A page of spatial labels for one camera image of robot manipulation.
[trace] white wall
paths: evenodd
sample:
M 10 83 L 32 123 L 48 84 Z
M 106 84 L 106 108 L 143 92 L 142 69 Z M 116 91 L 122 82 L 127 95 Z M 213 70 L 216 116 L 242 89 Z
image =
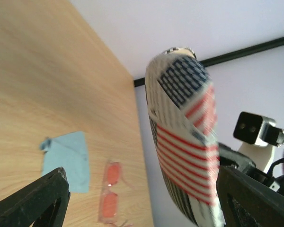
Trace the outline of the white wall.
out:
M 220 142 L 239 148 L 240 142 L 232 133 L 242 111 L 274 118 L 277 126 L 284 128 L 284 46 L 207 69 L 214 80 Z M 165 188 L 148 124 L 144 86 L 136 88 L 136 97 L 155 226 L 191 227 Z M 282 151 L 283 147 L 277 148 L 275 159 Z M 277 166 L 275 175 L 280 174 Z
M 189 45 L 200 60 L 284 35 L 284 0 L 71 0 L 134 78 Z

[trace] american flag pattern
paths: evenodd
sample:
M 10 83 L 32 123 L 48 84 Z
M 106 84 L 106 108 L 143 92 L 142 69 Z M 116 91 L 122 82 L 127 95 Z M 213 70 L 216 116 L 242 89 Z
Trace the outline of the american flag pattern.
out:
M 176 50 L 159 54 L 146 70 L 151 132 L 172 200 L 198 226 L 220 227 L 213 84 L 194 54 Z

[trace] red stripe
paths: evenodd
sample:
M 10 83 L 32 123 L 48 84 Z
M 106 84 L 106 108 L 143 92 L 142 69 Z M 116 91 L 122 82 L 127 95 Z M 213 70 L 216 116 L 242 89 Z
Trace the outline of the red stripe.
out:
M 172 162 L 174 162 L 174 163 L 177 164 L 178 166 L 182 167 L 183 169 L 185 169 L 186 171 L 188 171 L 188 172 L 191 173 L 192 175 L 195 175 L 195 176 L 197 176 L 197 177 L 200 177 L 200 178 L 202 178 L 202 179 L 204 179 L 204 180 L 209 180 L 209 179 L 210 179 L 210 177 L 203 176 L 203 175 L 201 175 L 201 174 L 198 174 L 198 173 L 196 173 L 196 172 L 194 172 L 194 171 L 192 171 L 192 170 L 186 168 L 184 165 L 182 165 L 182 164 L 180 164 L 179 162 L 175 161 L 172 157 L 170 157 L 168 154 L 166 154 L 166 153 L 165 153 L 164 151 L 162 151 L 160 148 L 157 148 L 157 149 L 158 149 L 159 152 L 163 153 L 166 157 L 168 157 L 169 160 L 171 160 Z
M 201 194 L 201 195 L 203 195 L 203 196 L 206 196 L 206 197 L 209 197 L 209 199 L 211 199 L 213 196 L 214 196 L 214 194 L 207 194 L 207 193 L 204 193 L 204 192 L 201 192 L 201 191 L 199 191 L 199 190 L 196 190 L 196 189 L 194 189 L 194 188 L 192 188 L 190 185 L 188 185 L 186 182 L 184 182 L 183 180 L 181 180 L 179 177 L 177 177 L 176 175 L 174 175 L 172 172 L 170 172 L 168 169 L 166 169 L 165 171 L 164 171 L 164 169 L 162 168 L 162 166 L 161 166 L 161 169 L 163 170 L 163 172 L 172 180 L 172 178 L 176 178 L 178 181 L 180 181 L 182 184 L 184 184 L 186 187 L 188 187 L 189 189 L 191 189 L 192 191 L 195 191 L 196 193 L 199 193 L 199 194 Z M 194 196 L 194 197 L 196 197 L 196 198 L 198 198 L 199 199 L 199 197 L 197 196 L 197 195 L 195 195 L 195 194 L 193 194 L 193 193 L 191 193 L 191 192 L 189 192 L 189 191 L 187 191 L 187 190 L 185 190 L 187 193 L 189 193 L 190 195 L 192 195 L 192 196 Z M 210 204 L 211 202 L 209 202 L 209 201 L 206 201 L 206 200 L 204 200 L 204 199 L 201 199 L 203 202 L 205 202 L 206 204 Z
M 161 154 L 158 153 L 158 156 L 159 156 L 162 160 L 164 160 L 164 158 L 161 157 Z M 181 174 L 183 177 L 187 178 L 187 179 L 188 179 L 189 181 L 191 181 L 192 183 L 195 183 L 195 184 L 197 184 L 197 185 L 199 185 L 199 186 L 201 186 L 201 187 L 203 187 L 203 188 L 210 189 L 210 187 L 211 187 L 210 185 L 206 185 L 206 184 L 200 183 L 200 182 L 198 182 L 198 181 L 192 179 L 191 177 L 187 176 L 186 174 L 182 173 L 180 170 L 178 170 L 177 168 L 175 168 L 174 166 L 172 166 L 170 163 L 166 162 L 165 160 L 164 160 L 164 162 L 165 162 L 170 168 L 172 168 L 173 170 L 175 170 L 178 174 Z
M 214 115 L 213 121 L 211 122 L 211 124 L 207 128 L 205 128 L 205 130 L 203 132 L 205 136 L 208 136 L 212 132 L 213 126 L 216 123 L 216 121 L 217 121 L 217 115 Z
M 217 159 L 217 155 L 211 156 L 211 157 L 203 157 L 203 156 L 192 154 L 191 152 L 189 152 L 189 151 L 179 147 L 178 145 L 174 144 L 173 142 L 169 141 L 167 138 L 162 136 L 159 132 L 157 132 L 157 136 L 159 138 L 161 138 L 162 140 L 164 140 L 165 142 L 167 142 L 168 144 L 170 144 L 171 146 L 173 146 L 174 148 L 183 151 L 184 153 L 186 153 L 187 155 L 189 155 L 191 157 L 195 157 L 195 158 L 203 160 L 203 161 L 212 161 L 212 160 L 216 160 Z
M 204 121 L 205 116 L 206 116 L 206 113 L 204 113 L 198 120 L 194 122 L 194 126 L 198 127 Z
M 204 120 L 208 117 L 209 113 L 210 114 L 213 113 L 214 108 L 215 108 L 215 102 L 213 99 L 211 99 L 207 109 L 204 111 L 202 116 L 194 122 L 194 126 L 198 127 L 202 122 L 204 122 Z
M 160 167 L 160 168 L 161 168 L 161 171 L 164 172 L 164 173 L 168 176 L 168 178 L 169 178 L 177 187 L 179 187 L 181 190 L 183 190 L 185 193 L 187 193 L 188 195 L 190 195 L 190 196 L 192 196 L 192 197 L 198 199 L 199 201 L 202 201 L 203 203 L 207 204 L 208 206 L 213 206 L 213 205 L 214 205 L 214 203 L 213 203 L 212 201 L 206 201 L 206 200 L 204 200 L 204 199 L 202 199 L 202 198 L 200 198 L 200 197 L 198 197 L 198 196 L 195 196 L 194 194 L 192 194 L 191 192 L 189 192 L 188 190 L 186 190 L 185 188 L 183 188 L 181 185 L 178 185 L 178 184 L 177 184 L 175 181 L 173 181 L 173 179 L 162 169 L 162 167 Z
M 217 145 L 212 145 L 210 147 L 208 146 L 199 146 L 199 145 L 196 145 L 194 143 L 191 143 L 191 142 L 188 142 L 172 133 L 170 133 L 169 131 L 167 131 L 166 129 L 162 128 L 160 125 L 157 124 L 157 128 L 160 129 L 162 132 L 168 134 L 170 137 L 180 141 L 181 143 L 184 143 L 192 148 L 196 148 L 198 150 L 206 150 L 206 151 L 212 151 L 212 150 L 217 150 L 218 149 L 218 146 Z
M 166 146 L 164 146 L 161 142 L 157 142 L 160 146 L 162 146 L 165 150 L 168 150 L 170 153 L 172 153 L 174 156 L 177 156 L 178 158 L 180 158 L 181 160 L 183 160 L 184 162 L 190 164 L 191 166 L 194 166 L 198 169 L 202 169 L 202 170 L 205 170 L 205 171 L 208 171 L 210 168 L 214 168 L 214 167 L 219 167 L 218 165 L 217 166 L 209 166 L 209 167 L 203 167 L 203 166 L 199 166 L 191 161 L 188 161 L 187 159 L 185 158 L 182 158 L 180 155 L 176 154 L 174 151 L 170 150 L 169 148 L 167 148 Z
M 206 91 L 205 95 L 202 97 L 202 99 L 199 100 L 199 102 L 198 102 L 196 105 L 194 105 L 194 106 L 185 114 L 185 116 L 186 116 L 187 118 L 189 118 L 197 109 L 200 108 L 200 106 L 205 102 L 205 100 L 207 99 L 207 97 L 208 97 L 209 95 L 211 95 L 211 94 L 213 94 L 213 86 L 210 85 L 209 88 L 208 88 L 208 90 Z

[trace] black robotic claw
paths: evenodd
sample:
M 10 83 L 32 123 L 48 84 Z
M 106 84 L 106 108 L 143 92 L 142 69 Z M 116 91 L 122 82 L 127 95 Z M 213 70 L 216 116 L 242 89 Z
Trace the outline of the black robotic claw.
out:
M 61 227 L 70 199 L 66 173 L 57 168 L 0 201 L 0 227 Z
M 284 196 L 230 166 L 221 166 L 217 192 L 227 227 L 284 226 Z

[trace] sunglasses frame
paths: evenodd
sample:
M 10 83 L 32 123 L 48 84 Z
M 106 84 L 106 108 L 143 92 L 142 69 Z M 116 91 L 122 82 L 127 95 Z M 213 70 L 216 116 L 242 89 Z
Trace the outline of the sunglasses frame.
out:
M 118 164 L 119 165 L 119 176 L 118 176 L 118 179 L 117 181 L 114 183 L 114 184 L 110 184 L 107 180 L 108 178 L 108 170 L 110 168 L 111 165 L 115 165 L 115 164 Z M 133 186 L 131 186 L 128 182 L 126 182 L 123 178 L 123 170 L 122 170 L 122 165 L 121 165 L 121 162 L 119 161 L 116 161 L 116 160 L 112 160 L 111 158 L 108 159 L 107 163 L 106 163 L 106 166 L 105 166 L 105 170 L 104 170 L 104 175 L 103 175 L 103 180 L 102 180 L 102 189 L 101 189 L 101 195 L 100 195 L 100 204 L 99 204 L 99 217 L 98 217 L 98 222 L 101 222 L 103 224 L 110 224 L 112 225 L 113 227 L 118 227 L 115 223 L 117 222 L 117 219 L 118 219 L 118 210 L 119 210 L 119 198 L 118 198 L 118 195 L 114 192 L 112 192 L 110 190 L 111 187 L 113 187 L 114 185 L 118 184 L 119 183 L 119 180 L 122 180 L 126 185 L 128 185 L 129 187 L 133 188 Z M 116 208 L 115 208 L 115 215 L 113 217 L 104 217 L 103 216 L 103 205 L 104 205 L 104 200 L 105 200 L 105 197 L 109 194 L 115 194 L 117 196 L 117 204 L 116 204 Z M 127 223 L 127 220 L 119 227 L 131 227 L 133 226 L 133 224 L 128 224 L 128 225 L 125 225 Z

